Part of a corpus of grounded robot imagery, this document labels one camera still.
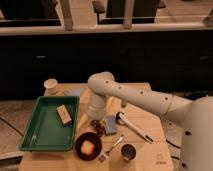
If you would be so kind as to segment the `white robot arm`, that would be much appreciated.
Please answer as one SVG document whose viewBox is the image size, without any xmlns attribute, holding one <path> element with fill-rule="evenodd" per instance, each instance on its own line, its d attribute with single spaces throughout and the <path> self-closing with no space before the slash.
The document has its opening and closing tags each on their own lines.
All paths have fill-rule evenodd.
<svg viewBox="0 0 213 171">
<path fill-rule="evenodd" d="M 115 81 L 110 72 L 88 78 L 89 118 L 102 119 L 113 96 L 163 117 L 182 128 L 179 171 L 213 171 L 213 96 L 189 100 L 176 95 L 132 88 Z"/>
</svg>

